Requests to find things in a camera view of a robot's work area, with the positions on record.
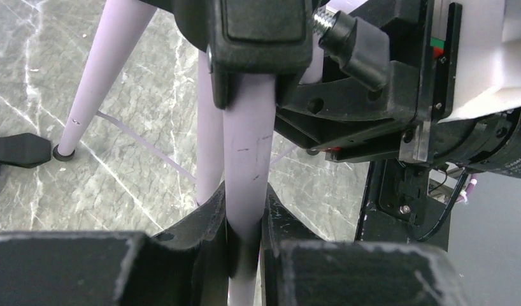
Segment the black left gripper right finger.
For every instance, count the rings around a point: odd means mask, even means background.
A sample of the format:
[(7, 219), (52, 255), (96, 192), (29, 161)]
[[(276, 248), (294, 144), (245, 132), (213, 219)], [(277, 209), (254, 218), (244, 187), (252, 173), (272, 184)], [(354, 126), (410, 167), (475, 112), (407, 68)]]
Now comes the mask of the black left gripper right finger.
[(466, 305), (442, 249), (321, 239), (268, 189), (261, 238), (263, 305)]

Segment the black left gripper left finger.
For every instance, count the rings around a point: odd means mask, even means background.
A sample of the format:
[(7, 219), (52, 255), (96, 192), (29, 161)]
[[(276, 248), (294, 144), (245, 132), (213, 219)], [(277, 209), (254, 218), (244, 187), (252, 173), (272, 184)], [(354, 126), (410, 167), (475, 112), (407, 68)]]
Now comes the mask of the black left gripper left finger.
[(170, 228), (0, 233), (0, 305), (226, 305), (225, 188)]

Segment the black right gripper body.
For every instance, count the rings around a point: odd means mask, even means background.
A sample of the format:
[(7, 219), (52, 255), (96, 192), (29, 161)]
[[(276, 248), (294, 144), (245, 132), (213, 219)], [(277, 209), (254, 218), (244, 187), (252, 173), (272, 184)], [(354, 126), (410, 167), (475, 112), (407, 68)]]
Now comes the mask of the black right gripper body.
[(460, 1), (362, 1), (319, 8), (322, 78), (279, 100), (276, 132), (333, 162), (452, 163), (521, 179), (521, 107), (447, 122)]

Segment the lilac music stand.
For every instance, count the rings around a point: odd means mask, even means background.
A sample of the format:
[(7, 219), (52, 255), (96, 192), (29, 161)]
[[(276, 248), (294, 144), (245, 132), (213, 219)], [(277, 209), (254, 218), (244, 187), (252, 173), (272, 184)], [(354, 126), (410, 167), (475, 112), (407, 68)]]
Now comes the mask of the lilac music stand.
[[(142, 1), (107, 1), (80, 84), (54, 157), (68, 161), (96, 116), (156, 8)], [(238, 95), (224, 111), (211, 95), (215, 75), (211, 48), (199, 53), (197, 109), (197, 201), (205, 203), (225, 182), (229, 305), (252, 305), (260, 249), (261, 219), (276, 117), (274, 75), (241, 74)]]

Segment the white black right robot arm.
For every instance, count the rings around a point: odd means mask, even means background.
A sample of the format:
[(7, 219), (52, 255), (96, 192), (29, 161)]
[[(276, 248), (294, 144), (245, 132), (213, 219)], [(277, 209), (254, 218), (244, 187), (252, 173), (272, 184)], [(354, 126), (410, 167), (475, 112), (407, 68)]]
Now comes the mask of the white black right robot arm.
[(521, 1), (321, 1), (322, 78), (290, 86), (275, 130), (369, 163), (360, 242), (447, 243), (472, 175), (521, 179)]

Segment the black microphone stand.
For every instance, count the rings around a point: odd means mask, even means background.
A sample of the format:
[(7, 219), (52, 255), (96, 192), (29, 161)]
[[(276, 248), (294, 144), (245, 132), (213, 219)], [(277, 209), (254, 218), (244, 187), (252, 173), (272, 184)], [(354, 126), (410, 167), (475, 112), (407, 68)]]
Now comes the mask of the black microphone stand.
[(0, 167), (35, 168), (51, 160), (50, 140), (32, 133), (0, 137)]

